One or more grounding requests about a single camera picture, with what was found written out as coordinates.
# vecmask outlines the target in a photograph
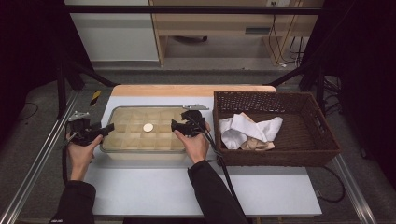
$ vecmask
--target wicker basket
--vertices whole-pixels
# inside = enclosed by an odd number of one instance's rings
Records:
[[[215,91],[213,120],[216,146],[229,166],[324,166],[341,152],[311,93]],[[268,151],[227,149],[219,119],[245,112],[255,122],[283,119]]]

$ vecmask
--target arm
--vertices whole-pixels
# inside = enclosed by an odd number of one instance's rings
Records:
[[[209,148],[205,137],[198,134],[188,138],[179,131],[175,131],[175,135],[184,144],[187,155],[194,163],[188,174],[207,223],[248,223],[222,179],[205,160]]]
[[[58,210],[49,223],[94,223],[92,208],[96,190],[94,186],[83,180],[93,157],[93,150],[100,144],[102,138],[102,135],[99,135],[86,147],[69,144],[68,155],[72,164],[70,181],[67,182]]]

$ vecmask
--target transparent storage box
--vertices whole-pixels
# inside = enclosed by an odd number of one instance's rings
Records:
[[[115,130],[105,137],[101,150],[113,160],[184,160],[185,148],[172,132],[171,121],[182,122],[185,111],[175,106],[116,107],[109,119]]]

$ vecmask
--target white tabletop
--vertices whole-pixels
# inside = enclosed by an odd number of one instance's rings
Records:
[[[121,105],[206,105],[201,111],[213,127],[213,97],[111,96],[102,118],[108,123]],[[187,168],[191,162],[116,161],[94,151],[85,181],[96,187],[93,213],[121,217],[202,217]],[[215,159],[213,150],[208,157]],[[211,165],[224,180],[221,168]],[[233,187],[248,217],[312,217],[321,214],[305,168],[228,167]]]

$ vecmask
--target black sleeve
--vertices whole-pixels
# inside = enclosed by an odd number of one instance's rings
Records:
[[[197,162],[188,173],[207,223],[248,223],[232,194],[207,161]]]
[[[64,188],[58,211],[49,224],[93,224],[92,213],[96,189],[82,181],[69,181]]]

